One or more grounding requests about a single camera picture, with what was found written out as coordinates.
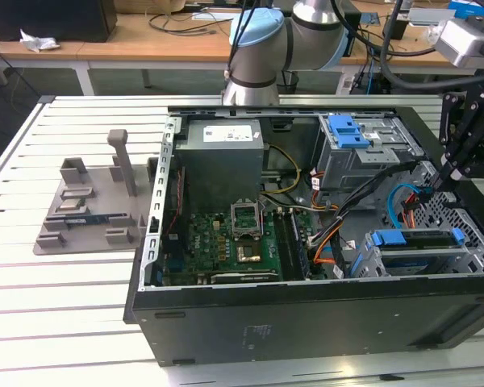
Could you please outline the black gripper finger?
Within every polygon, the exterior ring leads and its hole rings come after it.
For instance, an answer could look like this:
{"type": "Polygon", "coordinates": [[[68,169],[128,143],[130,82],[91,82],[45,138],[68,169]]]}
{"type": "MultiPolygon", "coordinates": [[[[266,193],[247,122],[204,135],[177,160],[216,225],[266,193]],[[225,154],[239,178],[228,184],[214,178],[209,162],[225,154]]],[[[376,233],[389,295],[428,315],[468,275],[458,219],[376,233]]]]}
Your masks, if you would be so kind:
{"type": "Polygon", "coordinates": [[[457,181],[484,178],[484,151],[478,151],[463,164],[454,166],[444,154],[441,157],[441,189],[451,190],[457,181]]]}
{"type": "Polygon", "coordinates": [[[435,188],[443,188],[454,170],[450,161],[451,156],[448,155],[448,150],[452,148],[453,141],[451,126],[463,102],[463,97],[458,94],[446,93],[443,96],[438,140],[440,145],[444,147],[444,152],[440,161],[441,169],[434,176],[435,188]]]}

